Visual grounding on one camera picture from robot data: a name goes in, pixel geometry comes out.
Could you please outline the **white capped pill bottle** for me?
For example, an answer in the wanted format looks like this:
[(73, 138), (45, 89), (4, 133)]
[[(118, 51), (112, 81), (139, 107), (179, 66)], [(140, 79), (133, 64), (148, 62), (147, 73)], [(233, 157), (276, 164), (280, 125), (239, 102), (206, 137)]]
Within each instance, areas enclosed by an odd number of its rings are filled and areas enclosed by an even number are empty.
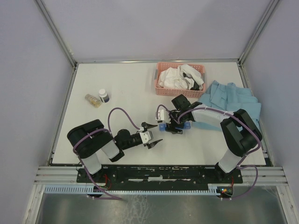
[(105, 89), (100, 89), (98, 94), (103, 103), (107, 103), (110, 100), (109, 95)]

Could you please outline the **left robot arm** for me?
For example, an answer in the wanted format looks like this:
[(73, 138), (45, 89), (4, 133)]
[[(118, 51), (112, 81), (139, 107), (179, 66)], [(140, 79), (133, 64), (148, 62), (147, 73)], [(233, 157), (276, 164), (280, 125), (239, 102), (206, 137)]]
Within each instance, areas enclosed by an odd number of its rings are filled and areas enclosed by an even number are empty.
[(87, 177), (93, 182), (99, 182), (103, 178), (102, 164), (98, 159), (98, 151), (101, 150), (111, 162), (116, 162), (125, 154), (124, 150), (143, 145), (148, 149), (153, 148), (162, 140), (154, 140), (150, 128), (156, 125), (142, 123), (140, 131), (131, 134), (127, 129), (121, 129), (116, 136), (104, 128), (98, 119), (71, 129), (67, 139), (73, 146), (73, 152), (79, 161), (87, 169)]

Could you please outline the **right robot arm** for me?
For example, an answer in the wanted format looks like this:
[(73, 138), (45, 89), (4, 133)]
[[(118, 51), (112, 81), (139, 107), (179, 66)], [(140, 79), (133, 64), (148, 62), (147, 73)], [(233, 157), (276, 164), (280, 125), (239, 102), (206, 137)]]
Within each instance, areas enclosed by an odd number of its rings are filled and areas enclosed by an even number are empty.
[(228, 149), (215, 165), (214, 176), (219, 182), (230, 179), (231, 172), (240, 166), (245, 157), (261, 146), (262, 134), (244, 109), (227, 112), (200, 102), (190, 103), (183, 94), (171, 102), (174, 110), (157, 110), (157, 121), (162, 122), (160, 129), (182, 134), (188, 122), (203, 122), (222, 131)]

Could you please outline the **clear pill bottle yellow pills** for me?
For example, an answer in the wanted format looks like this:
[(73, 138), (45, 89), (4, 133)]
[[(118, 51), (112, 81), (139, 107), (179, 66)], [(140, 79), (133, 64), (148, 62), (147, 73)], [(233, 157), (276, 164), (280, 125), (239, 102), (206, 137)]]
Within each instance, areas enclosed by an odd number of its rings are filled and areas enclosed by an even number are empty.
[(85, 95), (85, 100), (95, 108), (99, 108), (101, 105), (101, 100), (90, 94)]

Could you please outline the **pink plastic basket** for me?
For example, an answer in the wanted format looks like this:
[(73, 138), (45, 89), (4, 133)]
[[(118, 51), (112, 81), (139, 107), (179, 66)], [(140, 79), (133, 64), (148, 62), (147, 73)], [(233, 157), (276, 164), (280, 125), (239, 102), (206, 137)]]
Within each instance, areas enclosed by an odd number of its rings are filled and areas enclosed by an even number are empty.
[(187, 64), (192, 66), (194, 69), (198, 70), (202, 73), (202, 78), (204, 80), (203, 90), (194, 91), (194, 90), (178, 90), (178, 89), (168, 89), (168, 88), (160, 88), (157, 86), (158, 78), (160, 73), (170, 67), (176, 68), (179, 65), (183, 65), (184, 63), (170, 63), (170, 62), (159, 62), (157, 64), (156, 74), (154, 78), (154, 86), (156, 89), (156, 94), (161, 96), (178, 96), (183, 94), (187, 98), (199, 98), (206, 91), (206, 81), (205, 81), (205, 67), (201, 64)]

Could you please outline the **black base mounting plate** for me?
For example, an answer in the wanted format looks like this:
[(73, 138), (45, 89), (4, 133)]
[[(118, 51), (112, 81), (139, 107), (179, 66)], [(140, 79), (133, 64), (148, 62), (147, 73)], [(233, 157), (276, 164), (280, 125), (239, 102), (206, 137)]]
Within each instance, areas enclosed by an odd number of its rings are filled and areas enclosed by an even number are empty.
[(230, 186), (242, 183), (240, 170), (224, 174), (213, 166), (198, 165), (103, 165), (91, 175), (110, 190), (207, 190), (209, 184)]

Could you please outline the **white cloth in basket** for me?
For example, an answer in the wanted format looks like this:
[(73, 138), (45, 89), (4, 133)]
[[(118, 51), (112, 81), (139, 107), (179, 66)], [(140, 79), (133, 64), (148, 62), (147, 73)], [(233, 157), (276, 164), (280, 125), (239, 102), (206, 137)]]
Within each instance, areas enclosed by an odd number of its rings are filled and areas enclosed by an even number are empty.
[(162, 71), (157, 82), (160, 88), (194, 91), (203, 90), (203, 84), (202, 73), (187, 64)]

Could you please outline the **light blue cloth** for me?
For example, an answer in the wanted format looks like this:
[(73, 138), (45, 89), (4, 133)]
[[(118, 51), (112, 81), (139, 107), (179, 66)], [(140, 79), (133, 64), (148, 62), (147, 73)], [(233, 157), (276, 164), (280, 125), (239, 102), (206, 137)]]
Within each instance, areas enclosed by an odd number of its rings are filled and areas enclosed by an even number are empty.
[(234, 83), (224, 85), (213, 81), (198, 101), (218, 110), (235, 112), (239, 109), (244, 109), (257, 128), (260, 127), (259, 120), (262, 104), (252, 95), (249, 88), (240, 88)]

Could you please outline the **aluminium front rail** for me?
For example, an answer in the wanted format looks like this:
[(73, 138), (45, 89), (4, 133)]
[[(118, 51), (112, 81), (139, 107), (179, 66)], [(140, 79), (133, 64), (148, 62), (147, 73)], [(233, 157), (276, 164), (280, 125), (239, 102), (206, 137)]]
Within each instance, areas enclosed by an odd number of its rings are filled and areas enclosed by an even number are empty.
[[(287, 186), (288, 181), (282, 167), (258, 167), (256, 186)], [(77, 182), (78, 171), (75, 167), (39, 167), (34, 184), (50, 185), (79, 185)], [(241, 170), (242, 183), (237, 186), (253, 184), (256, 176), (254, 168)]]

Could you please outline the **left aluminium frame post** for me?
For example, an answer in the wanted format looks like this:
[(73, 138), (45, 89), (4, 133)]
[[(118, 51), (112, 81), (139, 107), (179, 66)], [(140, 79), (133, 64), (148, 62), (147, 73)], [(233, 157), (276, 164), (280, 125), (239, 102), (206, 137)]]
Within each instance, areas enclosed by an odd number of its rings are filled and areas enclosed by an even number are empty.
[(56, 39), (59, 47), (61, 48), (63, 54), (66, 56), (68, 62), (70, 63), (70, 65), (72, 67), (76, 67), (77, 62), (74, 59), (74, 57), (72, 56), (72, 54), (70, 53), (68, 47), (66, 46), (66, 43), (64, 42), (62, 36), (59, 33), (59, 30), (57, 29), (51, 15), (50, 12), (48, 11), (45, 2), (43, 0), (34, 0), (36, 6), (38, 7), (38, 9), (40, 10), (43, 18), (45, 19), (49, 29), (51, 30), (52, 34), (54, 35), (54, 38)]

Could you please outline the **aluminium frame post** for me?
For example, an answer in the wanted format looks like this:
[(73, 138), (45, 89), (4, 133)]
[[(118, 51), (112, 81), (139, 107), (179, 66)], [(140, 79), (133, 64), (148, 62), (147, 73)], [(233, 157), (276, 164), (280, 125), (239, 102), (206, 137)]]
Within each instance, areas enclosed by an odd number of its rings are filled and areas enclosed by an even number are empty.
[(38, 9), (40, 10), (43, 18), (45, 19), (49, 29), (51, 30), (52, 34), (54, 35), (54, 38), (56, 39), (59, 47), (61, 48), (63, 54), (66, 56), (68, 62), (70, 63), (70, 65), (72, 67), (76, 67), (77, 62), (74, 59), (74, 57), (72, 56), (72, 54), (70, 53), (68, 47), (66, 46), (66, 43), (64, 42), (62, 36), (59, 33), (59, 30), (57, 29), (51, 15), (50, 12), (48, 11), (45, 2), (43, 0), (34, 0), (36, 6), (38, 7)]
[(280, 2), (281, 2), (280, 0), (271, 0), (269, 2), (258, 25), (256, 26), (256, 28), (253, 31), (253, 34), (252, 34), (248, 44), (246, 45), (245, 50), (243, 51), (243, 53), (241, 54), (241, 56), (238, 60), (240, 67), (244, 66), (244, 64), (246, 63), (250, 53), (252, 52), (254, 46), (256, 45), (257, 41), (261, 37), (263, 31), (265, 30), (266, 26), (268, 25), (270, 19), (274, 15), (275, 11), (277, 10)]

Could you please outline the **right aluminium frame post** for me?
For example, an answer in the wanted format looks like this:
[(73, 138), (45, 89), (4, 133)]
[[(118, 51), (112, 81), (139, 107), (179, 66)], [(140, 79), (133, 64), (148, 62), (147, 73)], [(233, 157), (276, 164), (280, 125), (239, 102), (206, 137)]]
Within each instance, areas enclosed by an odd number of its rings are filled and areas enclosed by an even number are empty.
[(281, 2), (280, 0), (271, 0), (269, 2), (258, 25), (256, 26), (256, 28), (253, 31), (253, 34), (252, 34), (248, 44), (246, 45), (245, 50), (243, 51), (243, 53), (241, 54), (241, 56), (238, 60), (240, 67), (244, 66), (244, 64), (246, 63), (250, 53), (252, 52), (254, 46), (256, 45), (257, 41), (261, 37), (263, 31), (265, 30), (266, 26), (268, 25), (270, 19), (274, 15), (275, 11), (277, 10), (280, 2)]

